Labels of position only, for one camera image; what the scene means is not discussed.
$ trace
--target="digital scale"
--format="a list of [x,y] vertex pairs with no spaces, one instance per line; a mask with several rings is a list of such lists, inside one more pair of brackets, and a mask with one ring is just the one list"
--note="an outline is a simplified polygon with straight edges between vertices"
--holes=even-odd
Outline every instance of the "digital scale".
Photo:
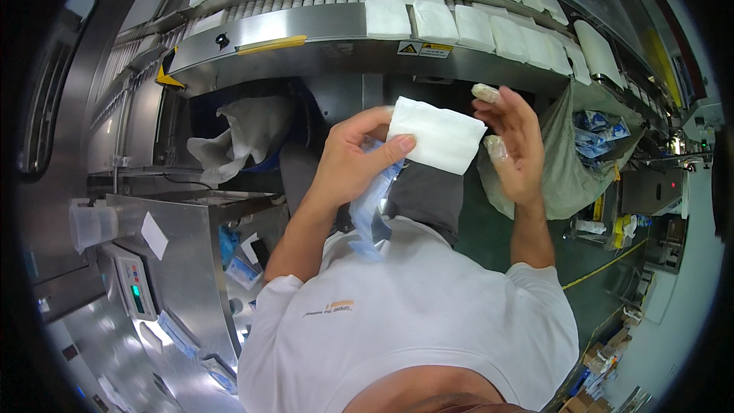
[[114,244],[101,246],[101,251],[115,264],[123,304],[128,316],[141,320],[157,320],[158,313],[153,304],[142,259]]

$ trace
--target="white card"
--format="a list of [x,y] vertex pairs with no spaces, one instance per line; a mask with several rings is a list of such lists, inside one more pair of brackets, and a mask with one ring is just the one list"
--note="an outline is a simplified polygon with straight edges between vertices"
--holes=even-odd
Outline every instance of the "white card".
[[253,265],[260,262],[260,260],[258,260],[258,255],[255,253],[255,250],[252,248],[252,243],[257,241],[258,239],[260,238],[258,237],[258,234],[255,233],[252,236],[250,236],[248,239],[240,243],[240,247],[242,247],[244,254],[247,255],[247,259],[250,262],[252,262]]
[[168,246],[168,238],[163,234],[161,227],[158,226],[151,213],[145,214],[140,234],[148,242],[158,260],[163,260],[163,253],[166,252],[166,246]]

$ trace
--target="folded gauze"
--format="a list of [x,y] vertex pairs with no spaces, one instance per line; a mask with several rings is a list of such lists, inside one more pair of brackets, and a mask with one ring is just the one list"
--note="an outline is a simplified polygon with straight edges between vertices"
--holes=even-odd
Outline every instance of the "folded gauze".
[[280,96],[246,98],[220,107],[219,115],[230,125],[224,133],[213,139],[189,138],[186,145],[201,162],[201,182],[209,185],[236,176],[251,155],[255,163],[264,161],[288,133],[293,106]]
[[468,115],[400,96],[388,140],[412,134],[416,148],[408,154],[408,160],[461,175],[474,159],[486,130],[483,122]]

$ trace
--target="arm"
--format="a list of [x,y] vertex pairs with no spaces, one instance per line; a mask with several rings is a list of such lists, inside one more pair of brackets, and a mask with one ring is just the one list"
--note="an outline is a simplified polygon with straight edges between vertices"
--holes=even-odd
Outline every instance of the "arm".
[[366,154],[360,148],[367,133],[380,130],[385,140],[392,111],[375,107],[336,124],[326,138],[317,174],[301,205],[286,227],[265,268],[264,281],[293,274],[306,282],[318,274],[324,242],[339,206],[359,197],[381,170],[416,147],[410,135],[399,135]]
[[293,274],[303,282],[316,276],[321,267],[324,241],[329,235],[338,206],[321,204],[306,194],[289,221],[286,232],[270,255],[264,282]]
[[555,266],[555,253],[541,195],[525,205],[515,203],[515,224],[510,241],[510,263],[525,262],[533,268]]
[[490,100],[493,102],[475,99],[472,105],[474,116],[498,134],[490,137],[487,151],[503,193],[515,203],[510,261],[525,262],[533,268],[555,265],[540,191],[545,150],[538,117],[522,96],[506,86]]

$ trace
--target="cardboard box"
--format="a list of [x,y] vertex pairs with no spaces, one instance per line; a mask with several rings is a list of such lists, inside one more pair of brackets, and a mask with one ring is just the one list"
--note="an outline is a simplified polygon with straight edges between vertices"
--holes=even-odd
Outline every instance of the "cardboard box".
[[586,409],[589,408],[589,406],[591,406],[593,403],[594,399],[592,399],[591,396],[586,394],[584,391],[581,391],[576,394],[575,397],[572,397],[568,400],[564,409],[570,411],[571,413],[585,413]]
[[614,407],[605,398],[599,398],[586,408],[586,413],[611,413]]
[[612,348],[617,349],[617,346],[627,337],[627,334],[629,333],[629,329],[625,326],[622,327],[622,330],[614,334],[613,337],[609,339],[609,342],[607,343]]
[[596,342],[594,345],[589,348],[589,350],[583,354],[583,364],[589,367],[589,364],[596,358],[596,351],[601,351],[604,349],[604,345]]

